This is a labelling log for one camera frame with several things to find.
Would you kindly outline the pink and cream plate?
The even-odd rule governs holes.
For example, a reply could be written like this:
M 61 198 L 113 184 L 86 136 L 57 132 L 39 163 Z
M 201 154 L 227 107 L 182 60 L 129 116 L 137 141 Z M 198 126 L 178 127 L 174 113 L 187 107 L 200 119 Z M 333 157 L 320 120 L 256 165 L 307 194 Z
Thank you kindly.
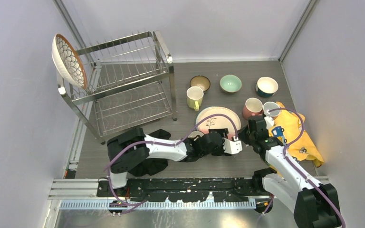
M 212 106 L 203 109 L 199 112 L 196 118 L 195 124 L 200 122 L 202 119 L 205 119 L 205 117 L 213 115 L 213 114 L 224 114 L 228 116 L 236 126 L 237 130 L 241 129 L 241 121 L 239 116 L 232 111 L 229 108 L 221 107 L 221 106 Z M 202 122 L 200 125 L 196 127 L 198 131 L 201 131 L 202 133 L 206 134 L 209 132 L 210 129 L 228 129 L 228 139 L 231 139 L 233 136 L 236 136 L 233 124 L 231 123 L 228 118 L 224 116 L 214 116 L 207 118 L 204 122 Z

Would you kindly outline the flower pattern brown-rim plate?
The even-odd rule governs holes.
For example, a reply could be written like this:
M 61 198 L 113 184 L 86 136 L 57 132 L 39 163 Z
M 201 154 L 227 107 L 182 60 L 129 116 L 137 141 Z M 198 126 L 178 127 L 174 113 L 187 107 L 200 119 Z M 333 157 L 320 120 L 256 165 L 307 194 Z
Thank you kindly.
M 87 89 L 87 77 L 83 63 L 69 41 L 56 34 L 52 41 L 51 56 L 59 74 L 70 84 Z

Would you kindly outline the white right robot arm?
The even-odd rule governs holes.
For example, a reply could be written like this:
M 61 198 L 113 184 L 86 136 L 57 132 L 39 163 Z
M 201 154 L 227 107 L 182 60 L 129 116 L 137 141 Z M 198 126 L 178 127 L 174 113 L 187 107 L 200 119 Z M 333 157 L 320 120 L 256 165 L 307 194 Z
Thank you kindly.
M 238 133 L 239 139 L 253 147 L 255 153 L 270 165 L 255 171 L 252 188 L 255 193 L 269 192 L 293 213 L 299 228 L 344 228 L 335 187 L 323 184 L 308 174 L 287 152 L 284 144 L 271 137 L 263 116 L 248 119 Z

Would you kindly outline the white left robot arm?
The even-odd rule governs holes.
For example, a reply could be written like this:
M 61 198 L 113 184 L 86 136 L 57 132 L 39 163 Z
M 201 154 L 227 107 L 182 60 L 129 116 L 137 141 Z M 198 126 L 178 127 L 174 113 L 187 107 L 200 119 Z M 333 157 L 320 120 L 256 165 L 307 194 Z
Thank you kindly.
M 231 155 L 230 143 L 236 136 L 228 135 L 228 129 L 212 129 L 207 134 L 170 140 L 170 133 L 160 129 L 145 134 L 142 128 L 134 128 L 107 142 L 110 164 L 108 190 L 116 197 L 127 189 L 127 174 L 136 177 L 154 175 L 163 171 L 168 161 L 195 162 L 209 154 Z

